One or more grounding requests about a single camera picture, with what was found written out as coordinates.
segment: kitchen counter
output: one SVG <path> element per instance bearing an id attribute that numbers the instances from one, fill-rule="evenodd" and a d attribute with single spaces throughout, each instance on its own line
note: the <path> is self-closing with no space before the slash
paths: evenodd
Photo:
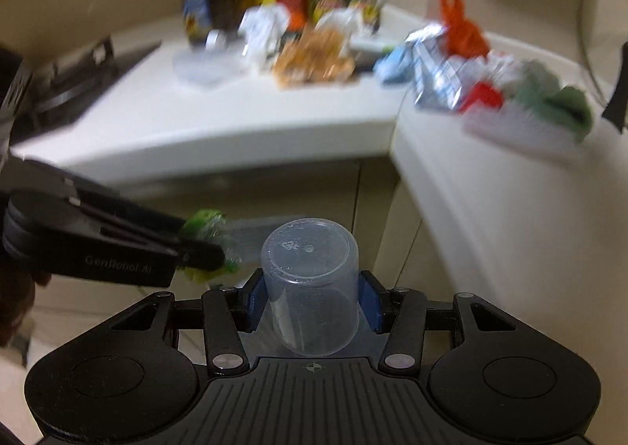
<path id="1" fill-rule="evenodd" d="M 390 35 L 402 38 L 418 24 L 386 10 Z M 491 41 L 539 58 L 565 82 L 583 81 L 571 61 L 498 36 Z M 382 89 L 370 78 L 287 91 L 269 77 L 191 88 L 172 70 L 182 49 L 184 41 L 169 39 L 74 126 L 14 153 L 111 185 L 389 154 L 455 288 L 581 354 L 602 378 L 593 438 L 617 442 L 628 431 L 628 137 L 598 121 L 581 163 L 564 167 L 469 136 L 459 117 L 417 112 L 404 88 Z"/>

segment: white plastic bag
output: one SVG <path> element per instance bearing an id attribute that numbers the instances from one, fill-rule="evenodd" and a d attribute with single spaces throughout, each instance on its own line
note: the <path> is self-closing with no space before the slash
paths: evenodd
<path id="1" fill-rule="evenodd" d="M 346 39 L 352 35 L 366 35 L 368 33 L 362 19 L 362 11 L 353 8 L 334 9 L 323 14 L 316 23 L 316 30 L 321 28 L 334 28 L 342 32 Z"/>
<path id="2" fill-rule="evenodd" d="M 246 64 L 258 70 L 265 68 L 269 56 L 277 53 L 289 23 L 290 11 L 283 4 L 248 9 L 238 30 L 246 38 L 243 51 Z"/>

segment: food packages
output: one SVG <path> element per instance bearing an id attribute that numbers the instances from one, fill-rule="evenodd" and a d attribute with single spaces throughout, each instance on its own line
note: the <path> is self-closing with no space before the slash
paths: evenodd
<path id="1" fill-rule="evenodd" d="M 300 39 L 288 42 L 274 65 L 273 73 L 281 85 L 306 82 L 345 82 L 356 64 L 341 57 L 345 36 L 333 28 L 306 29 Z"/>
<path id="2" fill-rule="evenodd" d="M 378 31 L 381 14 L 379 0 L 313 0 L 312 21 L 316 24 L 325 14 L 347 7 L 362 13 L 363 23 L 369 33 Z"/>

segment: clear plastic cup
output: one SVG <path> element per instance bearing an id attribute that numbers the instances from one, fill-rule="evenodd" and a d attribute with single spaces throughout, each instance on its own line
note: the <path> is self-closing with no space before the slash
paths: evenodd
<path id="1" fill-rule="evenodd" d="M 326 356 L 350 343 L 359 324 L 358 250 L 347 229 L 316 218 L 286 223 L 266 239 L 262 269 L 287 348 Z"/>

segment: green cloth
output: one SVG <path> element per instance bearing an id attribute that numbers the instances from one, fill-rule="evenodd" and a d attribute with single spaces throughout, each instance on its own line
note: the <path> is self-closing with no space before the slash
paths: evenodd
<path id="1" fill-rule="evenodd" d="M 582 142 L 593 127 L 585 93 L 573 86 L 560 88 L 558 78 L 538 61 L 523 66 L 523 80 L 515 101 L 543 120 L 564 127 Z"/>

